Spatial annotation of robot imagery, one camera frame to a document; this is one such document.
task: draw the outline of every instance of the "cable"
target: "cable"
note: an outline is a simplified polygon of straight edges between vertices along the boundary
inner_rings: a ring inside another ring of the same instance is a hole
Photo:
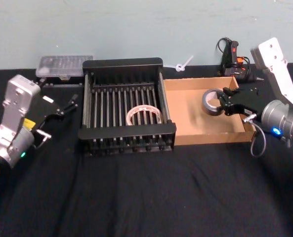
[[[266,137],[265,137],[265,133],[264,133],[263,129],[261,129],[261,127],[258,126],[257,124],[255,124],[252,120],[249,121],[249,123],[252,124],[252,125],[254,125],[258,129],[258,131],[261,132],[261,134],[263,135],[264,147],[263,147],[263,150],[261,151],[260,154],[255,155],[254,152],[253,152],[253,148],[254,148],[254,144],[255,144],[255,141],[256,141],[256,137],[257,136],[254,136],[253,141],[251,142],[251,155],[253,157],[258,158],[258,157],[261,157],[264,154],[265,150],[266,150]]]
[[[244,80],[247,80],[251,73],[251,61],[248,57],[238,57],[238,58],[242,58],[247,63],[247,73],[244,77]]]
[[[38,146],[33,145],[33,147],[34,147],[36,150],[39,149],[41,146],[43,146],[43,144],[47,141],[47,139],[52,138],[51,135],[47,134],[46,132],[44,132],[44,131],[42,131],[42,130],[40,130],[40,129],[37,129],[37,133],[43,136],[43,140],[42,140],[42,142],[41,142]]]
[[[254,152],[253,152],[253,148],[254,148],[254,144],[255,144],[255,141],[256,141],[257,134],[254,136],[254,138],[253,138],[253,140],[251,142],[251,155],[253,157],[258,158],[258,157],[262,156],[264,154],[265,150],[266,150],[266,137],[265,137],[265,133],[264,133],[263,129],[260,126],[258,126],[257,124],[255,124],[253,122],[253,119],[255,119],[256,117],[257,117],[257,114],[251,114],[250,116],[246,117],[242,121],[243,121],[243,123],[248,122],[251,125],[254,125],[256,127],[256,129],[258,129],[258,131],[261,132],[261,134],[263,135],[263,138],[264,138],[264,147],[263,147],[263,150],[261,151],[260,154],[255,155]]]
[[[222,51],[221,48],[220,48],[220,42],[222,40],[226,41],[226,44],[231,42],[231,40],[228,37],[223,37],[223,38],[219,39],[219,41],[217,42],[217,44],[216,44],[217,48],[221,51],[221,53],[224,53],[224,51]]]

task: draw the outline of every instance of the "clear tape roll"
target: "clear tape roll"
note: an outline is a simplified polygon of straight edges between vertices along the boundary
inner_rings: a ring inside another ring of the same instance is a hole
[[[148,111],[150,113],[155,114],[156,119],[157,119],[157,123],[162,123],[163,116],[162,116],[161,111],[158,108],[151,106],[151,105],[138,105],[128,111],[128,113],[126,115],[126,124],[128,126],[132,126],[131,119],[133,118],[133,116],[136,113],[141,112],[141,111]]]

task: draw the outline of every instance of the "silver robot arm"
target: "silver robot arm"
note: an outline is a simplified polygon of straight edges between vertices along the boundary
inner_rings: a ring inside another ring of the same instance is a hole
[[[293,141],[293,82],[278,40],[272,38],[251,50],[256,67],[267,75],[278,100],[270,102],[261,116],[262,125],[278,129],[287,144]]]
[[[41,88],[21,75],[9,80],[4,113],[0,124],[0,185],[21,155],[34,143],[34,136],[23,126],[25,114],[40,98]]]

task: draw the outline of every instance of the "blue led light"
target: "blue led light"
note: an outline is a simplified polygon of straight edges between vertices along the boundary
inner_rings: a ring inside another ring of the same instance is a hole
[[[275,135],[281,135],[282,133],[281,133],[281,131],[278,129],[278,128],[276,128],[276,127],[274,127],[273,129],[272,129],[272,132],[275,134]]]

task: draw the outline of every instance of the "white cable tie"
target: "white cable tie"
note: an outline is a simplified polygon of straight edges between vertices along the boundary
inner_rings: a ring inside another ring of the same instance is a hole
[[[181,72],[185,70],[185,67],[188,65],[188,63],[190,63],[190,61],[194,58],[194,56],[192,55],[185,63],[184,65],[178,63],[176,66],[173,65],[163,65],[164,68],[174,68],[176,69],[177,72]]]

